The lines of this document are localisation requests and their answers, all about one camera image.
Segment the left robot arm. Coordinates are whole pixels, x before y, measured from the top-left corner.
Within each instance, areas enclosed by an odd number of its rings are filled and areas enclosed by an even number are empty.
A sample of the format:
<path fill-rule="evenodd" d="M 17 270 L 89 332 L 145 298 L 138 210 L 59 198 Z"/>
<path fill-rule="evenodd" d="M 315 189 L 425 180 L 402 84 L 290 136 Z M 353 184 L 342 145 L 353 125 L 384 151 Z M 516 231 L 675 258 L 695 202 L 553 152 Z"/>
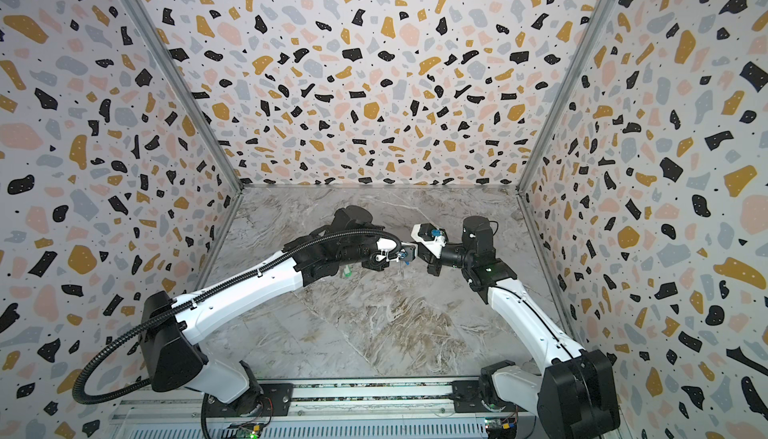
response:
<path fill-rule="evenodd" d="M 411 262 L 416 245 L 374 224 L 358 206 L 337 210 L 330 224 L 283 246 L 264 262 L 213 286 L 172 298 L 165 291 L 144 302 L 142 319 L 170 318 L 139 336 L 149 384 L 155 392 L 188 388 L 232 403 L 256 389 L 250 367 L 221 360 L 203 341 L 224 325 L 267 301 L 339 273 L 344 266 L 382 271 L 392 262 Z M 172 312 L 189 303 L 190 308 Z"/>

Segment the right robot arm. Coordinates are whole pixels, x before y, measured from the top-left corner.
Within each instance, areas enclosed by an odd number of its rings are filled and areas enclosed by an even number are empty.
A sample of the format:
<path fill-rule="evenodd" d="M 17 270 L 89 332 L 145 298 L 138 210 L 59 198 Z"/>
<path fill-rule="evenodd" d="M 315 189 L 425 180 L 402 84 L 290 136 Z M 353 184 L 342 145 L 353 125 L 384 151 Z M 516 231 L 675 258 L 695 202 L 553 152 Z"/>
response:
<path fill-rule="evenodd" d="M 491 220 L 464 219 L 462 238 L 449 241 L 431 223 L 413 227 L 417 256 L 438 276 L 457 269 L 469 288 L 512 328 L 538 368 L 524 371 L 511 361 L 482 369 L 479 398 L 500 409 L 513 404 L 533 414 L 550 438 L 598 438 L 621 424 L 611 361 L 568 336 L 533 300 L 494 245 Z"/>

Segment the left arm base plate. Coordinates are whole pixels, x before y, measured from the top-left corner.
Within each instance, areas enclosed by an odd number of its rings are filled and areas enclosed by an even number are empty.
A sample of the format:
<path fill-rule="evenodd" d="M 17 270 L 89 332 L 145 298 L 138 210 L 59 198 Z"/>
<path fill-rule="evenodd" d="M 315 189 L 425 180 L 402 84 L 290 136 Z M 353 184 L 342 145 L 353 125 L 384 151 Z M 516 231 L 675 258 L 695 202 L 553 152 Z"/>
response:
<path fill-rule="evenodd" d="M 240 398 L 226 404 L 213 396 L 203 400 L 201 411 L 207 418 L 260 418 L 288 415 L 294 384 L 290 382 L 260 385 L 260 392 L 246 391 Z"/>

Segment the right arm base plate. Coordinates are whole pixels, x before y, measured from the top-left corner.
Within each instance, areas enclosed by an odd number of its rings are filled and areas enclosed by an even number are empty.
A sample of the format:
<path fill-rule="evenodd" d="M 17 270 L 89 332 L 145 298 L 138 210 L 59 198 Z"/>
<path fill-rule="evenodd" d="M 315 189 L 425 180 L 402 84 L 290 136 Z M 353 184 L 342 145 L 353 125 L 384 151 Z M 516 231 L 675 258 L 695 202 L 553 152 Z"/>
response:
<path fill-rule="evenodd" d="M 487 381 L 478 377 L 454 380 L 449 398 L 457 413 L 511 414 L 517 407 L 513 402 L 503 401 Z"/>

